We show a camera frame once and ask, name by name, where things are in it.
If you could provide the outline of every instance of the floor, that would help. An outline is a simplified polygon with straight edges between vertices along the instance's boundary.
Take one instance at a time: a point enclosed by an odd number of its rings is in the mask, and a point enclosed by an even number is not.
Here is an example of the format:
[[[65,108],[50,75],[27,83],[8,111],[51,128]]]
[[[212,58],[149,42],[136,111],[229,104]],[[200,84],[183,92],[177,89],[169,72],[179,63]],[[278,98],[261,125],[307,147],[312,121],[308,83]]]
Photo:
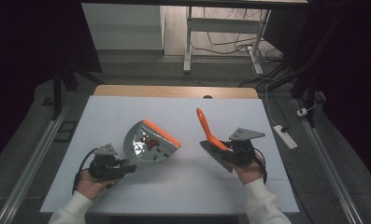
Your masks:
[[[167,24],[166,34],[169,34],[169,32],[170,28]],[[207,36],[206,38],[195,38],[194,41],[195,44],[208,48]],[[218,39],[215,41],[233,41],[233,36],[228,35],[225,40]],[[232,48],[231,46],[222,50],[231,50]],[[95,75],[108,84],[127,85],[256,88],[260,83],[266,81],[252,73],[250,58],[242,57],[244,54],[241,53],[234,57],[218,57],[211,54],[203,55],[205,53],[200,52],[197,55],[198,57],[193,58],[193,70],[188,75],[182,73],[183,58],[181,58],[181,55],[183,53],[181,53],[181,48],[167,47],[165,54],[166,56],[155,54],[100,54],[103,74]],[[263,63],[263,69],[267,74],[274,70],[276,66],[276,63]],[[285,72],[286,70],[281,71],[279,76],[284,76]],[[18,210],[12,223],[47,223],[50,218],[50,215],[40,214],[39,208],[69,146],[72,133],[68,132],[66,128],[69,127],[69,130],[72,131],[76,129],[83,108],[96,87],[90,80],[78,74],[76,74],[76,78],[79,83],[77,91],[62,91],[64,104],[69,103],[62,120],[62,129],[59,129],[54,135],[29,189],[25,191],[23,200],[17,203],[18,207],[16,208]],[[276,89],[273,94],[268,93],[267,95],[264,92],[264,84],[260,87],[259,95],[264,102],[265,110],[269,108],[272,126],[275,123],[291,124],[288,133],[299,145],[296,150],[288,150],[278,138],[276,139],[280,156],[292,180],[295,198],[301,210],[300,213],[286,215],[292,223],[299,224],[350,223],[343,212],[343,203],[340,202],[340,197],[333,188],[332,181],[330,181],[319,159],[318,152],[307,135],[305,121],[294,115],[296,109],[299,108],[298,105],[304,103],[303,99],[294,100],[291,98],[289,94],[291,86],[282,86]],[[27,117],[0,156],[0,211],[27,162],[35,149],[38,148],[45,130],[50,125],[52,88],[52,82],[48,81],[36,89],[35,101]],[[321,109],[323,98],[318,99],[315,107],[317,125],[315,130],[319,134],[329,158],[335,165],[335,169],[364,223],[371,223],[371,175],[351,146],[325,117]],[[145,217],[106,217],[96,214],[89,214],[86,217],[87,223],[116,223],[118,221],[122,221],[122,223],[150,223],[151,220],[153,220],[152,222],[167,222],[167,219],[164,220],[162,217],[147,217],[147,219],[146,221]],[[244,216],[229,217],[225,220],[227,220],[227,223],[247,223]],[[185,217],[176,220],[176,222],[180,221],[189,222],[190,220]],[[217,223],[213,218],[208,220],[199,218],[191,221]]]

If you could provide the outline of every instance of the wall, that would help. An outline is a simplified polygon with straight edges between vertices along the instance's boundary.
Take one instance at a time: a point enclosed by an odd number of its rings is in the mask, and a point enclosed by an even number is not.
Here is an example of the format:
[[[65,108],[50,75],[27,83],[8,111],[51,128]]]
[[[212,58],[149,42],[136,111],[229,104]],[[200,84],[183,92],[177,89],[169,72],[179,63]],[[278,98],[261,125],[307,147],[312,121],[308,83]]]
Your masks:
[[[82,4],[96,49],[163,49],[160,6]]]

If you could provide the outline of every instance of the power strip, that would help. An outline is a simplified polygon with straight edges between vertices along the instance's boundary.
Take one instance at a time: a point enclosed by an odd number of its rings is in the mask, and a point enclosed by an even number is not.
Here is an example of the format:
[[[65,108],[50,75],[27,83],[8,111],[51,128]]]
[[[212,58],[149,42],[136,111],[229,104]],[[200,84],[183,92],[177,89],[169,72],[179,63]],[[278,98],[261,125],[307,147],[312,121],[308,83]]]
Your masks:
[[[281,132],[281,129],[282,129],[281,125],[277,125],[273,127],[273,129],[276,131],[276,134],[278,135],[278,137],[281,138],[281,140],[284,142],[284,144],[287,146],[288,149],[294,149],[298,147],[298,145],[296,145],[296,143],[293,141],[293,139],[290,137],[288,133]]]

